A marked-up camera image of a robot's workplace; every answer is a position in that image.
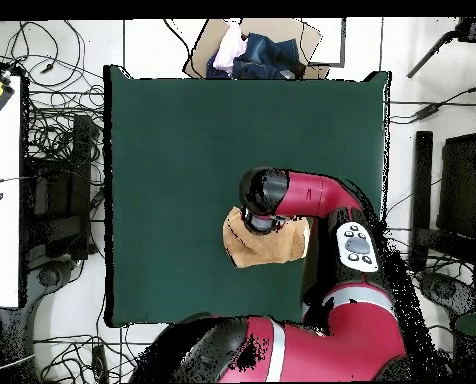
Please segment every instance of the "black cable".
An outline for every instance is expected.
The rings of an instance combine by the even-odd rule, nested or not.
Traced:
[[[430,186],[433,186],[433,185],[437,184],[437,183],[440,182],[441,180],[442,180],[442,178],[439,178],[437,181],[434,181],[432,184],[430,184]],[[414,194],[414,192],[412,192],[412,193],[409,194],[407,197],[404,197],[402,200],[400,200],[399,202],[396,202],[393,206],[391,206],[391,208],[389,208],[389,210],[388,210],[387,213],[386,213],[386,218],[387,218],[387,216],[389,215],[389,212],[391,212],[395,206],[398,206],[400,203],[402,203],[402,202],[404,202],[405,200],[409,199],[413,194]]]
[[[457,97],[461,96],[462,94],[474,93],[475,91],[476,91],[476,87],[468,88],[467,90],[461,91],[460,93],[455,94],[454,96],[452,96],[449,99],[444,100],[440,103],[433,103],[433,104],[427,105],[423,109],[417,111],[416,113],[414,113],[410,116],[391,116],[389,118],[389,122],[391,124],[406,125],[406,124],[412,124],[416,121],[421,121],[421,120],[426,119],[429,116],[433,115],[434,113],[436,113],[440,109],[441,106],[446,105],[447,103],[451,102],[453,99],[456,99]],[[411,119],[410,121],[407,121],[407,122],[395,122],[395,121],[392,121],[391,118],[402,118],[402,119],[403,118],[406,118],[406,119],[414,118],[414,119]]]
[[[448,327],[446,327],[444,325],[440,325],[440,324],[431,325],[430,327],[428,327],[428,331],[433,330],[434,328],[440,328],[441,330],[446,330],[452,336],[455,335],[455,333],[453,332],[453,330],[451,328],[448,328]]]
[[[103,309],[105,308],[106,293],[103,295],[103,302],[101,302],[101,309],[99,310],[98,318],[96,319],[96,337],[99,338],[99,320],[103,315]]]
[[[17,31],[14,36],[11,37],[9,40],[9,43],[7,45],[7,50],[6,54],[4,57],[9,59],[6,55],[7,52],[9,51],[9,48],[11,48],[11,56],[12,59],[14,59],[11,62],[11,65],[14,64],[16,61],[19,61],[20,66],[25,70],[25,73],[27,76],[31,78],[33,82],[35,82],[38,86],[43,87],[49,91],[51,91],[51,106],[53,109],[53,112],[50,112],[49,110],[45,110],[46,108],[40,108],[38,105],[46,105],[44,102],[38,102],[38,101],[33,101],[31,102],[31,119],[30,119],[30,134],[29,134],[29,141],[30,145],[33,150],[32,152],[29,152],[29,156],[31,157],[43,157],[45,159],[51,159],[51,160],[63,160],[65,159],[66,165],[71,165],[69,163],[70,160],[70,155],[72,153],[71,149],[71,143],[72,143],[72,121],[74,120],[74,111],[71,110],[69,107],[70,104],[73,104],[73,106],[77,106],[76,109],[83,111],[87,115],[91,117],[93,120],[94,124],[102,130],[102,124],[98,125],[96,122],[97,120],[103,121],[102,117],[102,104],[95,103],[93,101],[92,95],[94,93],[102,94],[103,90],[100,85],[93,85],[90,86],[88,83],[87,79],[85,78],[84,74],[89,73],[92,74],[88,71],[85,70],[84,64],[85,64],[85,40],[83,37],[79,34],[79,32],[70,24],[69,21],[64,21],[66,25],[71,29],[71,31],[74,33],[77,39],[78,43],[78,58],[76,61],[76,65],[71,65],[66,62],[58,60],[58,43],[56,42],[55,38],[51,36],[51,34],[41,25],[36,24],[34,22],[20,22],[20,28]],[[66,67],[71,70],[71,73],[68,78],[64,79],[63,81],[57,82],[55,84],[42,84],[38,81],[36,81],[33,78],[33,70],[40,66],[41,63],[51,60],[50,57],[48,56],[43,56],[43,55],[32,55],[30,54],[30,46],[28,44],[28,39],[25,35],[25,27],[28,25],[35,25],[40,27],[43,31],[45,31],[50,38],[54,41],[55,47],[56,47],[56,54],[55,54],[55,60],[54,63],[59,63],[63,67]],[[16,57],[15,55],[15,48],[17,45],[17,42],[19,40],[19,36],[22,35],[22,39],[25,43],[26,47],[26,54]],[[23,62],[25,62],[28,58],[30,57],[41,57],[45,58],[42,62],[39,62],[36,64],[32,69],[27,70]],[[78,97],[77,96],[66,96],[62,94],[58,90],[53,90],[53,87],[59,87],[62,84],[68,82],[70,79],[72,79],[75,74],[79,74],[77,78],[74,79],[74,81],[71,81],[67,86],[65,86],[63,89],[68,87],[69,85],[72,85],[74,82],[78,81],[79,79],[83,78],[83,80],[90,86],[90,88],[85,92],[80,94]],[[55,95],[60,96],[63,99],[63,102],[60,104],[54,104],[53,103],[53,97]],[[88,108],[87,106],[84,106],[81,104],[82,99],[84,96],[88,96],[89,101],[96,106],[96,108]],[[53,120],[55,121],[54,124],[49,123],[48,121]],[[101,157],[101,152],[98,148],[99,143],[97,140],[91,139],[91,145],[92,145],[92,157],[91,161],[97,162],[99,158]],[[75,173],[75,170],[72,169],[72,166],[69,166],[71,168],[71,172]]]
[[[29,58],[29,57],[40,57],[40,58],[45,59],[45,60],[51,60],[50,56],[45,56],[45,55],[42,55],[42,54],[29,54],[26,57],[27,58]],[[0,59],[10,60],[10,62],[7,64],[8,67],[10,67],[12,65],[12,63],[15,61],[14,58],[6,56],[6,55],[1,55],[1,54],[0,54]],[[94,74],[93,72],[87,71],[86,69],[83,69],[79,66],[72,65],[71,63],[64,62],[63,60],[57,59],[57,63],[64,66],[64,67],[69,67],[69,69],[75,69],[76,72],[79,72],[79,73],[83,72],[84,74],[90,74],[90,75],[95,76],[97,78],[103,79],[103,77],[101,75]],[[40,87],[45,87],[41,83],[37,83],[37,85],[40,86]]]
[[[460,277],[460,276],[462,275],[462,267],[463,267],[463,266],[464,266],[463,263],[461,263],[461,264],[459,265],[459,267],[458,267],[458,274],[457,274],[455,277],[453,277],[455,280],[456,280],[458,277]]]
[[[94,344],[94,341],[97,341],[99,344],[102,344],[105,348],[107,348],[108,350],[110,350],[111,352],[115,353],[115,354],[118,354],[120,355],[121,357],[125,358],[127,363],[132,361],[129,356],[127,356],[126,354],[123,354],[123,353],[119,353],[117,350],[113,349],[110,345],[108,345],[108,343],[106,343],[101,337],[99,336],[91,336],[91,335],[75,335],[75,336],[70,336],[70,337],[52,337],[50,339],[45,339],[45,340],[35,340],[34,343],[45,343],[45,342],[51,342],[51,341],[55,341],[55,340],[58,340],[58,339],[65,339],[65,338],[75,338],[75,337],[88,337],[89,339],[84,341],[84,342],[71,342],[69,343],[69,345],[60,353],[58,354],[55,358],[53,358],[53,360],[51,361],[50,364],[48,364],[45,368],[43,368],[43,370],[41,371],[40,373],[40,381],[41,382],[44,382],[46,380],[46,377],[47,375],[49,374],[49,372],[51,371],[51,369],[55,366],[64,366],[64,368],[68,371],[68,373],[70,374],[70,377],[67,377],[67,378],[63,378],[61,380],[57,380],[55,382],[60,382],[60,381],[66,381],[66,380],[71,380],[71,383],[72,384],[76,384],[76,380],[78,378],[81,378],[82,379],[82,383],[83,384],[88,384],[88,382],[86,381],[83,373],[85,371],[92,371],[94,372],[94,369],[92,367],[92,365],[86,365],[84,364],[83,362],[83,359],[81,358],[80,356],[80,353],[79,353],[79,350],[80,348],[84,347],[84,346],[87,346],[87,345],[93,345]],[[74,359],[74,358],[66,358],[66,355],[70,354],[70,353],[75,353],[77,355],[77,358],[78,359]],[[75,363],[76,365],[78,365],[78,368],[79,368],[79,371],[80,373],[75,376],[72,371],[67,367],[67,363],[68,362],[73,362]],[[114,368],[108,370],[108,373],[109,374],[114,374],[114,375],[117,375],[117,373],[115,372],[112,372]]]
[[[55,65],[55,63],[57,62],[57,59],[58,59],[58,53],[59,53],[59,49],[58,49],[58,43],[57,43],[57,40],[55,40],[55,37],[53,37],[53,35],[51,35],[51,33],[46,29],[44,28],[42,25],[36,23],[36,22],[32,22],[32,21],[26,21],[24,24],[22,21],[19,21],[19,30],[18,32],[16,33],[16,36],[14,37],[14,43],[12,44],[12,48],[10,50],[10,54],[12,55],[12,57],[16,57],[14,55],[14,49],[16,48],[16,44],[17,44],[17,41],[18,41],[18,38],[19,38],[19,34],[22,34],[23,35],[23,40],[25,42],[25,45],[26,45],[26,56],[28,56],[28,54],[30,53],[30,48],[28,46],[28,41],[26,39],[26,35],[25,35],[25,27],[27,25],[35,25],[37,27],[39,27],[40,29],[42,29],[49,37],[50,39],[53,41],[53,43],[55,44],[55,57],[53,59],[53,62],[50,64],[50,67],[49,68],[46,68],[48,70],[51,70],[53,68],[53,66]]]
[[[183,40],[183,38],[181,38],[181,36],[169,25],[169,23],[167,22],[167,19],[164,19],[163,22],[165,23],[165,25],[167,26],[167,28],[170,29],[170,31],[179,39],[179,41],[181,41],[183,43],[183,45],[185,46],[185,49],[186,49],[186,52],[188,54],[188,60],[190,61],[190,67],[192,68],[192,71],[194,71],[197,76],[199,76],[199,78],[201,79],[204,79],[204,77],[195,70],[194,68],[194,62],[193,62],[193,59],[192,59],[192,54],[190,53],[190,48],[188,47],[188,44],[186,44],[185,40]]]
[[[74,283],[75,281],[79,280],[79,278],[82,276],[84,266],[85,266],[85,261],[82,261],[82,267],[80,268],[80,273],[78,274],[78,277],[76,277],[74,280],[69,281],[69,283],[67,283],[67,284],[71,284],[71,283]]]
[[[130,345],[128,344],[128,331],[130,330],[130,327],[131,327],[130,325],[126,326],[126,333],[124,334],[124,343],[126,343],[126,347],[128,348],[128,352],[130,353],[131,357],[135,361],[135,364],[133,365],[133,363],[132,363],[131,365],[136,367],[137,366],[137,358],[135,357],[135,355],[131,351]]]
[[[94,243],[94,246],[96,246],[96,249],[97,249],[99,255],[100,255],[100,256],[103,258],[103,260],[105,261],[105,260],[106,260],[106,259],[105,259],[105,256],[101,253],[101,250],[99,250],[98,245],[97,245],[96,242],[94,241],[94,237],[92,236],[92,229],[91,229],[91,231],[90,231],[90,238],[92,239],[92,243]]]
[[[387,239],[387,240],[393,240],[393,241],[395,241],[395,242],[397,242],[397,243],[403,244],[404,246],[410,247],[407,243],[404,243],[403,241],[400,241],[400,240],[395,239],[395,238],[393,238],[393,237],[386,237],[386,239]]]
[[[46,174],[42,174],[42,175],[36,175],[34,177],[13,177],[13,178],[1,178],[0,179],[0,184],[1,183],[5,183],[7,181],[14,181],[14,180],[28,180],[28,179],[34,179],[34,178],[41,178],[43,176],[45,176]]]
[[[434,264],[425,266],[426,270],[430,269],[434,273],[439,271],[440,269],[444,268],[445,266],[454,265],[454,264],[460,264],[458,277],[461,275],[461,272],[460,272],[461,267],[466,267],[469,271],[473,272],[473,270],[469,267],[469,265],[467,265],[463,260],[453,258],[451,256],[447,256],[447,255],[443,255],[443,256],[425,255],[425,258],[426,259],[436,259],[436,262]]]

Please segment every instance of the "floor tile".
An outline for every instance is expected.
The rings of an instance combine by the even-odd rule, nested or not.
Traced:
[[[146,346],[123,344],[122,355],[119,349],[119,346],[115,347],[115,350],[117,350],[119,354],[105,349],[108,370],[117,373],[117,375],[110,374],[110,382],[113,384],[124,384],[129,381],[133,370],[135,369],[137,363],[136,360],[140,353],[146,349]]]
[[[302,22],[305,22],[313,28],[316,28],[322,36],[320,44],[318,44],[318,47],[316,47],[316,50],[311,57],[311,62],[340,62],[341,21],[341,18],[302,18]]]
[[[153,343],[166,327],[167,324],[134,324],[129,327],[127,337],[126,329],[123,330],[123,337],[128,343]]]
[[[122,41],[122,21],[69,21],[73,28],[79,33],[79,37],[64,21],[37,21],[55,38],[58,44],[58,59],[72,66],[57,63],[54,71],[42,74],[47,64],[52,63],[50,59],[40,57],[30,57],[24,62],[25,67],[30,71],[32,78],[41,83],[54,85],[52,90],[69,89],[70,91],[85,91],[90,85],[102,84],[103,65],[122,65],[123,61],[123,41]],[[0,54],[10,56],[14,39],[13,35],[19,30],[19,22],[8,21],[0,23]],[[53,40],[36,25],[30,24],[25,27],[30,55],[43,55],[55,57],[56,47]],[[26,46],[23,36],[20,34],[14,55],[26,54]],[[76,80],[80,73],[73,73],[73,66],[84,68],[87,72],[83,78]],[[48,90],[39,87],[31,82],[30,90]]]
[[[444,101],[476,87],[476,44],[444,45],[411,79],[409,71],[458,18],[384,18],[382,70],[393,72],[391,100]],[[476,104],[476,92],[453,100]]]
[[[379,70],[382,18],[347,18],[345,67],[330,68],[327,79],[363,81]]]
[[[40,379],[46,381],[59,382],[61,384],[72,384],[73,379],[71,374],[76,378],[76,384],[82,384],[83,380],[80,377],[81,370],[75,361],[79,361],[81,366],[91,365],[92,349],[90,344],[71,345],[69,343],[41,343],[35,345],[35,365]],[[83,372],[83,377],[87,383],[93,384],[95,378],[90,370]]]
[[[205,21],[174,19],[172,23],[168,20],[190,52]],[[183,73],[188,57],[186,48],[162,19],[126,21],[125,55],[125,68],[133,78],[189,78]]]
[[[96,243],[102,246],[97,235]],[[73,271],[79,275],[81,267]],[[81,277],[56,293],[46,296],[37,311],[34,339],[71,337],[78,334],[96,335],[96,321],[103,303],[105,263],[99,255],[85,261]],[[99,320],[99,334],[107,342],[118,342],[119,329],[107,328]]]

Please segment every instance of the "wire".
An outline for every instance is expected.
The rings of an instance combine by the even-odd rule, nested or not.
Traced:
[[[433,186],[435,184],[437,184],[438,182],[440,182],[442,180],[442,178],[439,178],[437,181],[434,181],[432,184],[430,184],[430,186]],[[404,202],[405,200],[409,199],[412,195],[414,194],[414,192],[412,192],[411,194],[409,194],[407,197],[404,197],[402,200],[400,200],[399,202],[396,202],[393,206],[391,206],[391,208],[389,208],[389,210],[387,211],[386,213],[386,218],[387,216],[389,215],[389,212],[391,212],[396,206],[398,206],[400,203]]]
[[[51,35],[51,33],[49,33],[49,31],[47,31],[42,25],[31,21],[27,21],[25,23],[20,22],[20,27],[18,31],[9,39],[5,55],[1,55],[0,57],[11,60],[9,67],[19,62],[19,66],[25,71],[25,75],[28,76],[32,82],[36,83],[39,87],[42,87],[51,92],[50,104],[47,104],[44,101],[35,100],[34,96],[31,96],[31,116],[29,125],[30,147],[28,149],[28,156],[43,158],[47,160],[56,160],[59,162],[62,161],[62,163],[65,163],[65,166],[62,167],[63,170],[69,168],[69,171],[66,172],[72,172],[73,174],[78,175],[80,178],[87,180],[86,177],[76,172],[76,167],[72,163],[73,161],[71,145],[73,141],[73,121],[75,115],[79,115],[79,113],[76,112],[77,110],[88,115],[94,122],[94,125],[100,131],[103,129],[103,103],[96,103],[93,100],[93,96],[95,94],[103,94],[103,87],[101,85],[90,85],[90,83],[85,78],[84,74],[86,73],[97,76],[99,78],[101,78],[101,76],[92,74],[91,72],[85,70],[85,40],[83,39],[81,34],[71,25],[69,21],[65,20],[64,22],[73,32],[77,40],[78,53],[75,65],[71,65],[67,62],[59,60],[58,42]],[[55,44],[55,56],[53,59],[53,64],[60,64],[62,67],[69,69],[70,75],[67,78],[53,84],[44,84],[34,78],[34,70],[45,61],[51,61],[52,59],[49,56],[30,54],[30,46],[28,43],[28,39],[25,35],[25,27],[31,25],[39,27],[53,40]],[[26,50],[24,55],[16,56],[15,50],[17,47],[17,43],[20,40],[23,40]],[[10,58],[7,56],[9,50],[11,55]],[[27,69],[25,62],[32,57],[44,58],[44,60],[42,62],[37,63],[31,69]],[[76,81],[79,81],[80,79],[82,79],[87,83],[87,85],[89,85],[88,90],[82,92],[79,95],[74,96],[67,96],[61,93],[60,90],[65,90],[67,87],[74,84]],[[53,99],[56,97],[61,98],[62,102],[54,103]],[[82,102],[84,101],[85,97],[87,97],[88,101],[95,107],[87,107],[86,105],[83,105]],[[98,162],[101,157],[101,152],[98,147],[100,143],[98,143],[98,140],[93,137],[91,137],[90,143],[92,150],[91,162],[100,164]],[[97,184],[93,180],[90,181],[93,185]]]
[[[99,255],[103,258],[104,261],[106,261],[105,256],[101,253],[101,250],[99,250],[98,245],[97,245],[96,242],[94,241],[94,237],[93,237],[93,235],[92,235],[92,229],[91,229],[91,231],[90,231],[90,238],[92,239],[92,243],[94,243],[94,246],[96,246],[96,249],[97,249]]]
[[[112,348],[101,337],[91,336],[91,335],[88,335],[88,334],[74,335],[74,336],[69,336],[69,337],[52,337],[52,338],[44,339],[44,340],[34,340],[34,344],[36,344],[36,343],[47,343],[47,342],[52,342],[52,341],[58,341],[59,339],[72,339],[72,338],[78,338],[78,337],[84,337],[84,338],[87,337],[88,339],[83,341],[83,342],[73,341],[73,342],[69,343],[69,345],[60,354],[58,354],[57,356],[55,356],[55,358],[53,358],[53,360],[51,361],[50,364],[48,364],[46,367],[44,367],[41,370],[41,373],[40,373],[40,381],[41,382],[46,381],[47,376],[51,372],[52,368],[54,368],[56,366],[63,366],[64,369],[69,374],[69,377],[65,377],[65,378],[62,378],[60,380],[55,380],[54,382],[59,383],[59,382],[62,382],[62,381],[70,380],[71,384],[76,384],[77,379],[81,379],[83,384],[89,384],[88,381],[85,379],[84,373],[86,371],[91,371],[91,372],[94,373],[95,370],[94,370],[94,367],[92,365],[87,365],[87,364],[84,363],[84,361],[83,361],[83,359],[80,355],[80,349],[81,348],[87,348],[89,345],[93,346],[95,342],[97,342],[99,344],[102,344],[106,349],[108,349],[111,352],[113,352],[113,353],[119,355],[120,357],[124,358],[126,360],[125,363],[130,363],[131,361],[133,361],[132,359],[130,359],[130,357],[128,355],[126,355],[124,353],[120,353],[116,349]],[[71,353],[76,354],[77,358],[76,359],[75,358],[66,358],[66,356],[68,354],[71,354]],[[72,371],[67,366],[67,363],[73,363],[73,364],[77,365],[78,371],[79,371],[78,375],[74,375],[72,373]],[[119,377],[118,373],[113,372],[114,369],[115,368],[109,369],[108,374]],[[97,381],[97,379],[98,378],[100,379],[102,376],[103,375],[100,374],[99,376],[97,376],[97,378],[95,378],[95,380]]]
[[[103,302],[101,302],[101,309],[99,310],[98,318],[96,319],[96,337],[99,337],[99,320],[103,315],[103,309],[105,308],[106,293],[103,295]]]
[[[69,281],[69,283],[67,283],[67,284],[74,283],[75,281],[77,281],[82,276],[84,266],[85,266],[85,261],[82,261],[82,267],[80,268],[80,273],[78,274],[78,277],[76,277],[74,280]]]
[[[393,239],[393,240],[404,244],[400,240],[396,240],[396,239]],[[429,265],[429,266],[425,267],[425,270],[432,270],[432,272],[434,272],[434,273],[436,273],[440,269],[444,268],[445,266],[455,265],[455,264],[460,264],[459,274],[455,278],[458,278],[462,275],[462,271],[461,271],[462,267],[466,267],[471,273],[473,273],[472,268],[469,265],[467,265],[467,263],[465,261],[457,259],[457,258],[453,258],[453,257],[448,256],[448,255],[443,255],[443,256],[425,255],[424,257],[426,259],[435,259],[436,260],[436,262],[433,265]]]
[[[452,336],[455,335],[455,333],[453,332],[453,330],[451,328],[448,328],[448,327],[446,327],[444,325],[440,325],[440,324],[431,325],[430,327],[428,327],[428,331],[433,330],[434,328],[440,328],[441,330],[447,331]]]
[[[131,325],[126,326],[126,333],[124,334],[124,343],[126,343],[126,347],[128,348],[128,352],[130,353],[131,357],[135,361],[135,364],[134,365],[132,364],[132,365],[136,367],[137,366],[137,358],[135,357],[135,355],[131,351],[130,345],[128,344],[128,331],[129,331],[130,327],[131,327]]]
[[[403,241],[400,241],[400,240],[395,239],[395,238],[393,238],[393,237],[386,237],[386,239],[387,239],[387,240],[393,240],[393,241],[395,241],[395,242],[397,242],[397,243],[403,244],[404,246],[410,247],[407,243],[404,243]]]
[[[183,45],[185,46],[185,49],[186,49],[186,52],[188,54],[188,60],[190,61],[190,67],[192,68],[192,71],[194,71],[197,76],[199,76],[199,78],[201,79],[204,79],[204,77],[195,70],[194,68],[194,62],[193,62],[193,58],[192,58],[192,54],[190,53],[190,48],[188,47],[188,44],[186,44],[185,40],[183,40],[183,38],[181,38],[181,36],[169,25],[169,23],[167,22],[167,19],[164,19],[163,22],[165,23],[165,25],[167,26],[167,28],[170,29],[170,31],[179,39],[179,41],[181,41],[183,43]]]
[[[0,184],[1,183],[5,183],[7,181],[14,181],[14,180],[29,180],[29,179],[35,179],[35,178],[41,178],[41,177],[44,177],[46,175],[50,175],[50,174],[43,174],[43,175],[36,175],[34,177],[14,177],[14,178],[2,178],[0,179]]]
[[[430,105],[425,106],[423,109],[417,111],[416,113],[410,115],[410,116],[391,116],[389,118],[389,122],[391,124],[398,124],[398,125],[407,125],[407,124],[412,124],[417,121],[422,121],[423,119],[428,118],[429,116],[433,115],[436,113],[441,106],[446,105],[447,103],[451,102],[452,100],[456,99],[457,97],[461,96],[462,94],[466,93],[474,93],[476,91],[476,87],[468,88],[467,90],[461,91],[458,94],[455,94],[454,96],[450,97],[447,100],[444,100],[440,103],[432,103]],[[407,122],[397,122],[397,121],[392,121],[392,118],[401,118],[401,119],[411,119],[410,121]]]
[[[10,367],[13,367],[13,366],[15,366],[15,365],[21,364],[22,362],[28,361],[28,360],[34,358],[35,355],[36,355],[36,354],[34,353],[33,355],[29,355],[29,356],[27,356],[27,357],[25,357],[25,358],[18,359],[17,361],[11,362],[10,364],[2,365],[2,366],[0,367],[0,370],[3,370],[3,369],[5,369],[5,368],[10,368]]]

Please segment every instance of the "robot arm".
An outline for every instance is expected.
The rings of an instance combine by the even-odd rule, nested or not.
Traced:
[[[259,168],[240,184],[242,218],[258,236],[313,218],[301,291],[303,324],[209,314],[162,333],[133,382],[409,379],[393,297],[361,202],[321,175]]]

